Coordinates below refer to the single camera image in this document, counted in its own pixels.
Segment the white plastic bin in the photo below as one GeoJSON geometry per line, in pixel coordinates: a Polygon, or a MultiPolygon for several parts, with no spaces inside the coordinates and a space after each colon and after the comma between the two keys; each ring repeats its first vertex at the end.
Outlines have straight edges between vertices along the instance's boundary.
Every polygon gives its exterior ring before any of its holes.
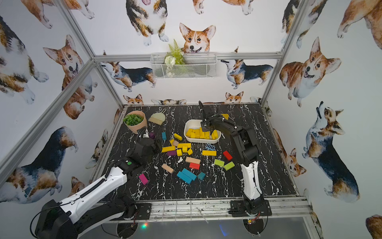
{"type": "Polygon", "coordinates": [[[184,136],[188,142],[192,143],[218,143],[221,138],[221,132],[213,130],[211,132],[204,132],[201,127],[202,120],[191,119],[186,122],[184,129],[184,136]]]}

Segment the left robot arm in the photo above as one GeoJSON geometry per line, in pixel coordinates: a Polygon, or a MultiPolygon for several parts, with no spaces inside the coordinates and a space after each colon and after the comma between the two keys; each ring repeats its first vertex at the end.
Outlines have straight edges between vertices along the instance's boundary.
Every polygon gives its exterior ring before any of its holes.
{"type": "Polygon", "coordinates": [[[30,233],[36,239],[78,239],[101,224],[124,217],[149,219],[151,204],[137,204],[129,196],[120,196],[98,206],[113,190],[136,179],[154,156],[162,151],[159,139],[144,127],[127,156],[112,164],[98,180],[59,202],[47,202],[35,218],[30,233]]]}

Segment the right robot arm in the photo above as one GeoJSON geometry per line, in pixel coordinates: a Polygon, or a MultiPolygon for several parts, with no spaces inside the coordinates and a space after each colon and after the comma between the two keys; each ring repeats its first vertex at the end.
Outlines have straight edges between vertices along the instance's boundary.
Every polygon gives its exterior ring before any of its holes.
{"type": "Polygon", "coordinates": [[[258,175],[260,150],[255,130],[252,127],[237,125],[223,115],[213,112],[201,101],[199,108],[203,117],[201,126],[204,132],[217,130],[230,137],[234,156],[241,167],[244,180],[244,208],[238,209],[237,212],[254,215],[265,202],[258,175]]]}

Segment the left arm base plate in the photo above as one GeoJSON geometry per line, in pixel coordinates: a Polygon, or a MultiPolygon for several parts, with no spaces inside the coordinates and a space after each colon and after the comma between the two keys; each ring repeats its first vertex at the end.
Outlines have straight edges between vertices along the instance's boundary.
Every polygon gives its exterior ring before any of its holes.
{"type": "Polygon", "coordinates": [[[123,214],[113,221],[136,221],[136,220],[148,220],[150,218],[152,209],[151,203],[137,203],[134,205],[130,205],[123,212],[123,214]]]}

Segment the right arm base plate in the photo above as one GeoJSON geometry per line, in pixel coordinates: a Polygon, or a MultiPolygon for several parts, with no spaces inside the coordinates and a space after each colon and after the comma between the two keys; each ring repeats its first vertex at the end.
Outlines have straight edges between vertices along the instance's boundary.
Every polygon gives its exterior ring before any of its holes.
{"type": "Polygon", "coordinates": [[[255,200],[250,202],[248,200],[233,200],[230,201],[230,208],[228,213],[232,217],[256,217],[271,216],[272,210],[268,200],[255,200]]]}

